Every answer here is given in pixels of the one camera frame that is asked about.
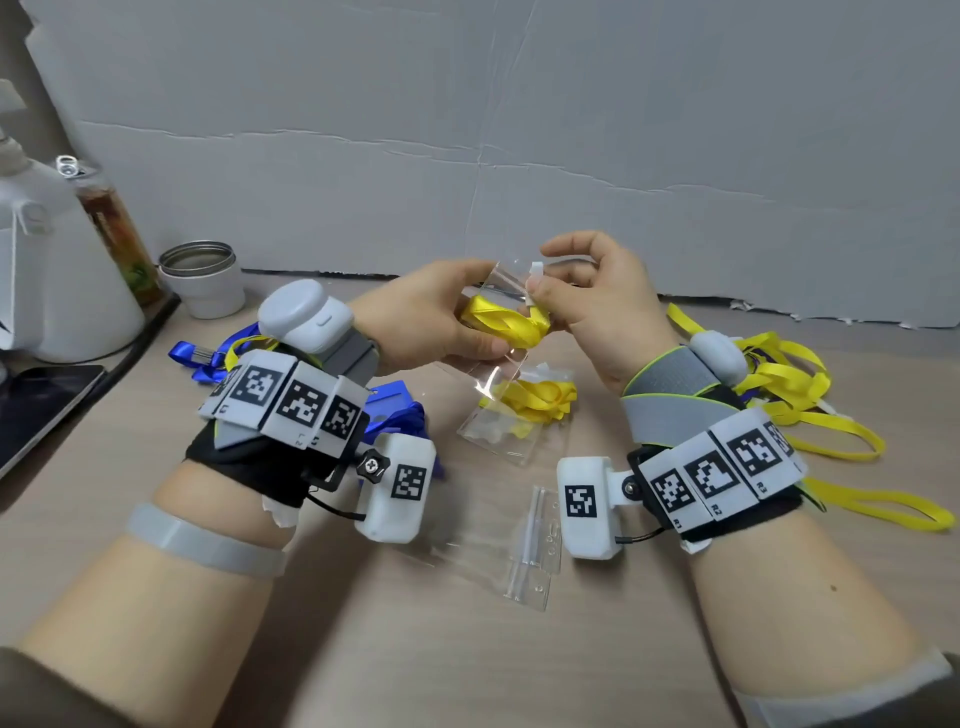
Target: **forearm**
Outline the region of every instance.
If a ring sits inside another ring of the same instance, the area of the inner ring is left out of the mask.
[[[714,540],[691,570],[720,665],[741,693],[854,690],[930,649],[802,510]]]
[[[283,548],[262,496],[185,461],[153,502],[257,546]],[[273,582],[210,569],[121,536],[30,630],[20,649],[150,726],[212,724],[263,617]]]

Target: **jug handle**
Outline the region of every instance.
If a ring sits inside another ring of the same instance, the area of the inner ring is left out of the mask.
[[[42,238],[53,226],[33,200],[17,201],[11,212],[10,320],[8,329],[0,327],[0,349],[31,349],[43,340]]]

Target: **hand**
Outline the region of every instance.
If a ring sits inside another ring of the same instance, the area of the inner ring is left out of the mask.
[[[377,374],[414,369],[448,357],[498,359],[510,345],[464,326],[457,316],[465,286],[480,284],[492,260],[437,260],[350,302],[354,325],[380,348]]]
[[[680,343],[643,263],[609,235],[567,232],[544,243],[540,252],[593,258],[550,263],[543,278],[527,281],[527,290],[553,315],[555,328],[573,334],[616,395],[643,367]]]

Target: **white plastic bottle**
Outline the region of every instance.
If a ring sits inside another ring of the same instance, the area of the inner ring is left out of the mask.
[[[0,79],[0,113],[24,109]],[[127,346],[144,316],[55,169],[29,159],[0,129],[0,349],[54,363]]]

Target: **person's right hand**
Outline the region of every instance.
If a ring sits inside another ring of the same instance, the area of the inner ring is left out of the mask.
[[[543,278],[527,281],[527,290],[550,312],[555,328],[573,334],[614,394],[623,394],[637,372],[680,343],[643,263],[606,233],[567,232],[540,252],[593,258],[550,263]]]

